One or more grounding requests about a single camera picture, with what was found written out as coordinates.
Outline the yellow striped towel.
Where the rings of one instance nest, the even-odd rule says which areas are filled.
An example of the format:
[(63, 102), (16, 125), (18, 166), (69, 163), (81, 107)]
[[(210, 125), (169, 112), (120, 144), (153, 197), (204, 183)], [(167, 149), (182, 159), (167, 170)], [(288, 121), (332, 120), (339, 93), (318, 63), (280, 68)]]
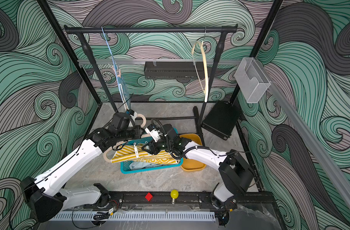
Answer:
[(174, 159), (170, 153), (162, 150), (157, 155), (151, 155), (141, 150), (143, 144), (137, 145), (139, 151), (139, 158), (136, 158), (134, 152), (134, 145), (124, 146), (121, 150), (116, 151), (112, 159), (108, 160), (111, 163), (121, 163), (128, 161), (146, 162), (164, 165), (176, 165), (180, 163), (180, 160)]

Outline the light blue terry towel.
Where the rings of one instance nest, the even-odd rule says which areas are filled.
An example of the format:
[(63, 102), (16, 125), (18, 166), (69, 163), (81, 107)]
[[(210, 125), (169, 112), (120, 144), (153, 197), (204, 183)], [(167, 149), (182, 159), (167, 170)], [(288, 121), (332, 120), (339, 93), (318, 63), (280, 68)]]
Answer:
[(129, 169), (131, 171), (133, 171), (133, 170), (141, 170), (141, 169), (154, 168), (154, 167), (160, 167), (160, 166), (163, 166), (163, 164), (155, 164), (155, 163), (146, 163), (146, 162), (135, 162), (135, 161), (133, 161), (129, 165)]

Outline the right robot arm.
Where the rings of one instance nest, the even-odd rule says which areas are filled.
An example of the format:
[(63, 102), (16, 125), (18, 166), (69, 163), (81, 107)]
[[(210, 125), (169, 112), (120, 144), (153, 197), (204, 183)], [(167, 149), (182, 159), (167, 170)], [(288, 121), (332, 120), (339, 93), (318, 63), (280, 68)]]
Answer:
[(145, 132), (152, 137), (141, 149), (152, 156), (168, 153), (171, 160), (195, 160), (217, 170), (222, 183), (210, 195), (212, 205), (220, 209), (234, 195), (245, 195), (254, 171), (248, 162), (232, 149), (229, 152), (212, 150), (189, 138), (180, 137), (170, 124), (148, 125)]

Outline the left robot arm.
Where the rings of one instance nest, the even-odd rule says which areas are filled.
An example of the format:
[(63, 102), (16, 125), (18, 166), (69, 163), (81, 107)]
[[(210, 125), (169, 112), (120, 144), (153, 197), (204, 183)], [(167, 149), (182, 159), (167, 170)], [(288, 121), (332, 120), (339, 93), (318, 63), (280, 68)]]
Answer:
[(44, 173), (27, 177), (20, 183), (25, 203), (37, 222), (43, 223), (60, 211), (77, 206), (94, 205), (106, 208), (109, 191), (100, 183), (81, 189), (64, 189), (63, 186), (91, 160), (111, 150), (121, 141), (138, 140), (143, 134), (146, 118), (142, 114), (117, 112), (106, 126), (97, 128), (81, 145)]

